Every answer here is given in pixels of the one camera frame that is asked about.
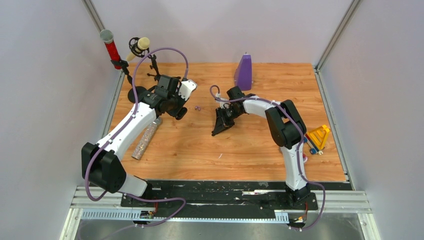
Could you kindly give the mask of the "black earbud charging case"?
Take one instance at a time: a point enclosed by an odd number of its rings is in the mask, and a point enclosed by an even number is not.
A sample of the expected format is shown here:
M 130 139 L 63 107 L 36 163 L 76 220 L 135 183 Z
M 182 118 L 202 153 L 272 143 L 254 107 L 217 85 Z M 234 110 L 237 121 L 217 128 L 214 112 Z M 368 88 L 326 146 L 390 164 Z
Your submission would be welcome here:
M 179 112 L 175 115 L 175 119 L 178 121 L 181 120 L 186 115 L 187 112 L 188 112 L 188 109 L 186 107 L 181 108 Z

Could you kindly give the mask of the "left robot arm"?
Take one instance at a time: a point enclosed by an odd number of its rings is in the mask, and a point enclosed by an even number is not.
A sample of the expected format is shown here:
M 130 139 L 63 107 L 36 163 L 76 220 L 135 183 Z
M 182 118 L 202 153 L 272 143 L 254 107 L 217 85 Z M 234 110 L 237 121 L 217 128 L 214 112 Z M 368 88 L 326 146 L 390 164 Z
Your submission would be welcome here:
M 81 149 L 82 177 L 109 193 L 134 195 L 140 206 L 149 206 L 153 193 L 148 183 L 124 169 L 121 160 L 136 138 L 162 114 L 180 120 L 187 113 L 184 106 L 197 84 L 191 79 L 159 77 L 153 90 L 137 86 L 131 93 L 135 103 L 124 119 L 97 143 L 87 142 Z

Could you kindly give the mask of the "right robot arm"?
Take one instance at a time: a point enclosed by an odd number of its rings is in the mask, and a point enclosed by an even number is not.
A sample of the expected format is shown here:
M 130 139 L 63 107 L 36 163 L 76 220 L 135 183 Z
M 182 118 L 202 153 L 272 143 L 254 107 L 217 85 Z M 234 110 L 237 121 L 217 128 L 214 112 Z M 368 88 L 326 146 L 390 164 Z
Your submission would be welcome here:
M 255 94 L 245 95 L 238 86 L 227 91 L 228 99 L 220 92 L 213 94 L 220 104 L 216 108 L 216 121 L 212 136 L 235 125 L 235 119 L 243 114 L 253 114 L 267 120 L 271 137 L 283 155 L 286 169 L 286 204 L 298 209 L 310 194 L 310 184 L 304 174 L 303 147 L 306 125 L 291 100 L 271 101 Z

